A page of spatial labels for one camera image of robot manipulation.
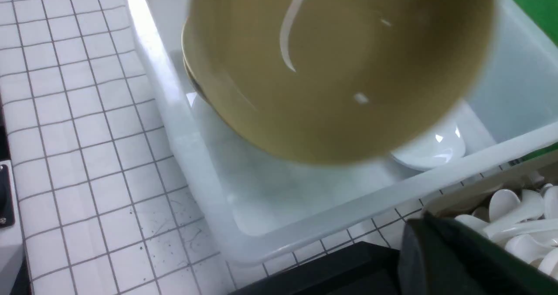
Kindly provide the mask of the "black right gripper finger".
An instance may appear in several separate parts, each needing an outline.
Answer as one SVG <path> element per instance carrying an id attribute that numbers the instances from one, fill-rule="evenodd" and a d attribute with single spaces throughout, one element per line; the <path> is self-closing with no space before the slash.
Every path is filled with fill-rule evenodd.
<path id="1" fill-rule="evenodd" d="M 399 253 L 403 295 L 555 295 L 557 281 L 451 218 L 411 218 Z"/>

